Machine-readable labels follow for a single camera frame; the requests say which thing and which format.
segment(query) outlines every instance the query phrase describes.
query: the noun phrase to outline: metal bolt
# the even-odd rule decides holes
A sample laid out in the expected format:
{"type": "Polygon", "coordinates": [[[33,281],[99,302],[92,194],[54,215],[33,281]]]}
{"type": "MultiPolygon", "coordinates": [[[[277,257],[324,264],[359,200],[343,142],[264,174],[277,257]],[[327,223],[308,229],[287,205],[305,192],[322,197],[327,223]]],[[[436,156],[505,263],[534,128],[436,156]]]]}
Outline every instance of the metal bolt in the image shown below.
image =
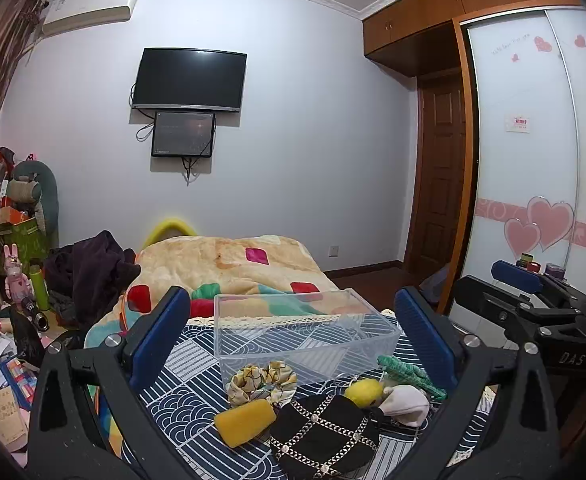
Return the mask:
{"type": "Polygon", "coordinates": [[[471,348],[477,348],[480,345],[481,341],[476,335],[469,334],[464,336],[464,344],[466,346],[470,346],[471,348]]]}
{"type": "Polygon", "coordinates": [[[535,343],[531,343],[530,341],[524,343],[524,352],[527,354],[535,355],[539,350],[537,349],[537,345],[535,343]]]}
{"type": "Polygon", "coordinates": [[[107,335],[104,342],[106,343],[106,346],[113,348],[122,342],[122,336],[119,334],[107,335]]]}
{"type": "Polygon", "coordinates": [[[59,341],[53,341],[48,345],[48,351],[51,354],[59,354],[62,351],[62,344],[59,341]]]}

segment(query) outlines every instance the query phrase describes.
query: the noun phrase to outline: baseboard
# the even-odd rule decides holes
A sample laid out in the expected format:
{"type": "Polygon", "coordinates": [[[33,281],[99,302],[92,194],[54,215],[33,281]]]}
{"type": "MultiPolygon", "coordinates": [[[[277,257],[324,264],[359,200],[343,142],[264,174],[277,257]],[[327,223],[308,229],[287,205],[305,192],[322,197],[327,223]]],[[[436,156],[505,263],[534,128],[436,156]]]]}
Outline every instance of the baseboard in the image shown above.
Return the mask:
{"type": "Polygon", "coordinates": [[[400,260],[392,260],[390,262],[381,262],[379,264],[364,265],[361,267],[349,267],[348,269],[327,270],[326,272],[324,272],[324,274],[326,274],[326,277],[329,280],[334,280],[335,278],[345,278],[346,276],[364,274],[365,272],[373,272],[374,270],[391,269],[393,267],[401,269],[403,264],[404,263],[400,260]]]}

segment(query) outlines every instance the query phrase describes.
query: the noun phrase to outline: air conditioner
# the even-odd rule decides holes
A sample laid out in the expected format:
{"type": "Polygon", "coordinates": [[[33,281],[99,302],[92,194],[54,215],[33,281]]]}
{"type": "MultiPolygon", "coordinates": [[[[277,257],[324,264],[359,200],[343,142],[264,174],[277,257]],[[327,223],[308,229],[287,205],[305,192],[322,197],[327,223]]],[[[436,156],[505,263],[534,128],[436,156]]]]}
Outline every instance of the air conditioner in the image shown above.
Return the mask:
{"type": "Polygon", "coordinates": [[[44,19],[45,36],[102,23],[127,22],[137,0],[55,0],[44,19]]]}

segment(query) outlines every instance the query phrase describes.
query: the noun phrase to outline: white fabric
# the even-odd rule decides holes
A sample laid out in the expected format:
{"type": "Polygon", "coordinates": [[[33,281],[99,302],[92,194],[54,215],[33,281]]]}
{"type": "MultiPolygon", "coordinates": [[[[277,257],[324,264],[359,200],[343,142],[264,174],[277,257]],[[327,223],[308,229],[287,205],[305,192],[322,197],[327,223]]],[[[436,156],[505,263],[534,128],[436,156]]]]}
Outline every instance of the white fabric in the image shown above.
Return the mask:
{"type": "Polygon", "coordinates": [[[379,406],[384,415],[393,417],[410,428],[422,425],[428,415],[430,403],[421,390],[410,384],[399,384],[393,388],[385,388],[384,394],[388,396],[379,406]]]}

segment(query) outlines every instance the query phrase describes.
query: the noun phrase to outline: yellow ball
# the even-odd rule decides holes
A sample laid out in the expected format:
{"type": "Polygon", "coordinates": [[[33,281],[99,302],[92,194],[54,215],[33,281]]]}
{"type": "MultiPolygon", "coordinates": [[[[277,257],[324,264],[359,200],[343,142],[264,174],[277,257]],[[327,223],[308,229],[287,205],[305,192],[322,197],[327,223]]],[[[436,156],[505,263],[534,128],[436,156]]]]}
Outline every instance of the yellow ball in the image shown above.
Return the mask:
{"type": "Polygon", "coordinates": [[[358,408],[368,408],[382,397],[384,387],[375,379],[360,379],[351,384],[344,397],[352,400],[358,408]]]}

